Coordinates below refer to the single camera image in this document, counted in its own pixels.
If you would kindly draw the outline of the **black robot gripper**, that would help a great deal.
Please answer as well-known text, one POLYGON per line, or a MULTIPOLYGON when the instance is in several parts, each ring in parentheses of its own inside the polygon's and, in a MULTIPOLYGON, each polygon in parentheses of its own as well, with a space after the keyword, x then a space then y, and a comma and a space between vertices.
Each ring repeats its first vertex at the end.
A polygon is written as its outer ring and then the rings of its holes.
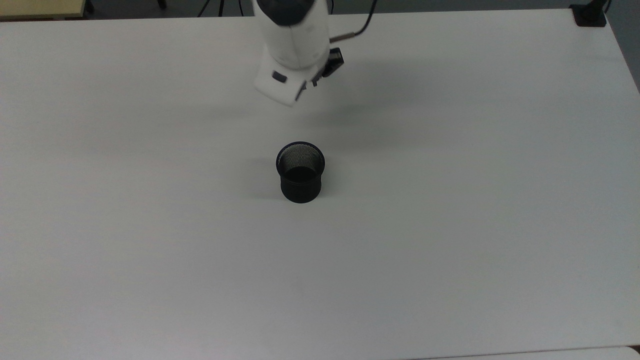
POLYGON ((298 101, 302 92, 307 89, 307 85, 312 85, 313 87, 317 87, 318 81, 323 78, 328 78, 333 75, 333 73, 338 70, 343 64, 345 60, 343 59, 342 52, 339 47, 331 48, 329 50, 329 54, 327 57, 327 62, 310 80, 306 80, 302 85, 297 95, 295 96, 295 101, 298 101))

